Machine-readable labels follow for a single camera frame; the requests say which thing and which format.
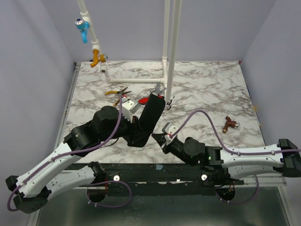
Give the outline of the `silver thinning scissors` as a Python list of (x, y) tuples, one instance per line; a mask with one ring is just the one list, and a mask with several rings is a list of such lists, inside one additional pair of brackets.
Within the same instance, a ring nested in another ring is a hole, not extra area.
[(169, 111), (171, 109), (171, 104), (174, 100), (175, 96), (173, 96), (170, 100), (167, 101), (165, 109)]

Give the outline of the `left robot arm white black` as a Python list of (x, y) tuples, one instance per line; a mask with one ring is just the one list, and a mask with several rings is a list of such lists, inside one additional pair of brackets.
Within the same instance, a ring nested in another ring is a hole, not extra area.
[(21, 176), (8, 177), (5, 182), (12, 193), (7, 209), (33, 213), (52, 198), (75, 187), (101, 185), (106, 174), (97, 162), (69, 174), (61, 172), (112, 139), (121, 137), (128, 146), (144, 147), (162, 112), (156, 113), (148, 105), (140, 117), (127, 117), (129, 112), (125, 106), (121, 106), (120, 110), (113, 106), (102, 107), (92, 120), (72, 129), (63, 142), (33, 169)]

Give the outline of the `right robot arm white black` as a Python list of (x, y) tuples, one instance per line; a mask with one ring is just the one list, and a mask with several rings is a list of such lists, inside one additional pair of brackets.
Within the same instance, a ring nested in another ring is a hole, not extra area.
[(163, 153), (173, 154), (190, 166), (199, 165), (206, 175), (216, 173), (223, 185), (247, 176), (277, 173), (286, 178), (301, 176), (300, 149), (289, 139), (277, 144), (256, 148), (233, 148), (227, 151), (220, 146), (207, 146), (191, 137), (180, 141), (168, 134), (152, 134)]

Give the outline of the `black fabric tool case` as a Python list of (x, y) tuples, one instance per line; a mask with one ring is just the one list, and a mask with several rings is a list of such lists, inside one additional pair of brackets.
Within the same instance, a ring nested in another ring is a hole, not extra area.
[(151, 134), (154, 131), (165, 106), (166, 102), (164, 99), (154, 94), (149, 95), (148, 101), (139, 118), (139, 125), (147, 134)]

